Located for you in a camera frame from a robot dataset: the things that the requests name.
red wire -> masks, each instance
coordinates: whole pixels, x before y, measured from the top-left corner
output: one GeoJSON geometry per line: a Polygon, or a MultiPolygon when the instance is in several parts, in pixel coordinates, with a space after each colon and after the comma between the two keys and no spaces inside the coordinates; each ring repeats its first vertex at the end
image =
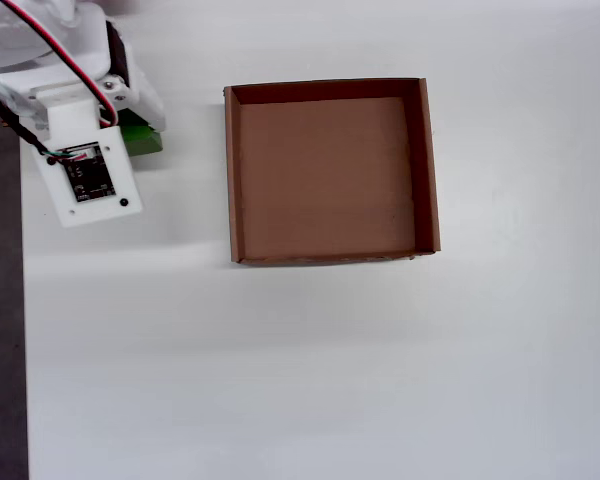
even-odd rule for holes
{"type": "Polygon", "coordinates": [[[16,5],[12,0],[0,0],[6,7],[8,7],[11,11],[16,13],[22,20],[24,20],[33,30],[42,37],[42,39],[52,48],[52,50],[60,57],[60,59],[82,80],[87,88],[93,93],[93,95],[98,99],[98,101],[104,105],[105,109],[109,112],[111,116],[111,121],[100,119],[100,123],[106,127],[113,127],[118,124],[118,112],[116,111],[113,104],[109,101],[104,93],[100,90],[100,87],[96,82],[94,82],[81,68],[80,66],[71,58],[69,53],[58,43],[58,41],[53,38],[51,33],[49,33],[36,19],[34,19],[31,15],[29,15],[26,11],[24,11],[21,7],[16,5]]]}

circuit board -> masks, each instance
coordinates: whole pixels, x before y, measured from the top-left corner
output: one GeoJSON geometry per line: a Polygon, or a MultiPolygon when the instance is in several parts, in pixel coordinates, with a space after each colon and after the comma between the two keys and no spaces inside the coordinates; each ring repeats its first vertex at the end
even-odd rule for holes
{"type": "Polygon", "coordinates": [[[116,194],[98,143],[78,145],[62,152],[72,153],[79,158],[63,162],[73,194],[79,203],[116,194]]]}

green block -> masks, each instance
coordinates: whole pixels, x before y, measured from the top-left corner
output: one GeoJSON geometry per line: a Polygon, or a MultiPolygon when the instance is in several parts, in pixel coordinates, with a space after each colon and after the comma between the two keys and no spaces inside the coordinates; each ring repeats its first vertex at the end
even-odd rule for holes
{"type": "Polygon", "coordinates": [[[162,137],[147,125],[121,125],[120,130],[130,157],[163,150],[162,137]]]}

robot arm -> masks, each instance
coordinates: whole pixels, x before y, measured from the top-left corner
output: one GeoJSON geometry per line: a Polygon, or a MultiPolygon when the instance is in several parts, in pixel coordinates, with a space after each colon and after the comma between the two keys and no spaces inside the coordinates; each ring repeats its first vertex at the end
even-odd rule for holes
{"type": "Polygon", "coordinates": [[[34,145],[63,225],[142,210],[129,155],[162,149],[164,108],[98,5],[0,0],[0,113],[34,145]]]}

open cardboard box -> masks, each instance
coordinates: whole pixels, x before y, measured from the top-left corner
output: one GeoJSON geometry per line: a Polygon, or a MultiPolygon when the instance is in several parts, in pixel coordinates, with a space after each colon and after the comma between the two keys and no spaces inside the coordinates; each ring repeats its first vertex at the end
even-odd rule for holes
{"type": "Polygon", "coordinates": [[[424,79],[245,85],[225,100],[234,262],[440,250],[424,79]]]}

